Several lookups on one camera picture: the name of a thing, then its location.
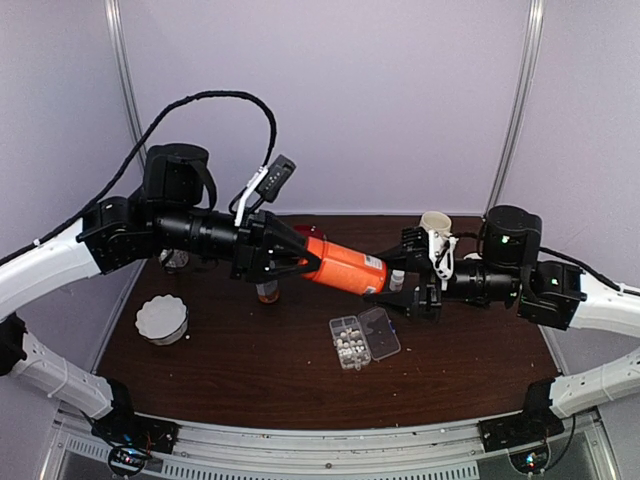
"white robot arm segment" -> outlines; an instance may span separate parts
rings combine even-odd
[[[571,320],[571,328],[592,328],[640,338],[640,296],[624,291],[638,290],[624,286],[616,292],[583,273],[580,288],[587,294]]]
[[[0,319],[64,285],[100,274],[78,220],[60,235],[0,267]]]
[[[99,420],[111,410],[113,393],[102,377],[91,375],[45,347],[27,332],[22,340],[27,354],[11,370],[11,377],[20,377],[47,393],[47,397],[59,398]]]
[[[580,279],[587,298],[569,326],[621,333],[640,338],[640,296],[604,285],[588,273]],[[640,348],[584,373],[558,377],[551,385],[551,411],[560,418],[640,392]]]

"white label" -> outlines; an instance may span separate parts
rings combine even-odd
[[[377,268],[378,270],[382,270],[382,260],[376,257],[372,257],[371,255],[364,256],[364,264],[367,267]]]

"white wall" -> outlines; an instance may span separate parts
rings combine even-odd
[[[142,124],[205,89],[244,89],[298,170],[278,212],[484,210],[517,82],[529,2],[139,0],[121,11]],[[245,102],[172,114],[153,142],[210,150],[221,208],[264,156]]]
[[[503,203],[542,216],[543,243],[640,284],[640,4],[547,2],[538,66]],[[637,339],[556,333],[571,373]],[[601,409],[623,478],[640,478],[640,397]]]
[[[75,213],[131,148],[102,0],[0,3],[0,256]],[[118,190],[140,181],[134,166]],[[54,351],[93,363],[131,269],[19,311]],[[56,403],[0,378],[0,478],[35,478]]]

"white paper cup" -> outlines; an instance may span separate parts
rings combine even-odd
[[[420,226],[425,231],[435,230],[443,237],[451,234],[451,219],[442,212],[425,212],[420,218]]]

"wooden table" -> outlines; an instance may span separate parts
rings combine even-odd
[[[393,246],[415,217],[288,217],[334,242],[367,252]],[[454,230],[477,230],[477,218]],[[459,252],[469,251],[470,240]],[[149,261],[102,359],[99,373],[123,381],[142,413],[243,427],[351,429],[448,422],[522,406],[529,383],[556,375],[538,328],[502,305],[446,304],[438,324],[390,312],[402,351],[360,372],[343,371],[328,322],[369,308],[359,297],[300,278],[282,280],[274,305],[229,266],[192,258],[168,275]],[[153,346],[135,314],[155,295],[181,297],[189,339]]]

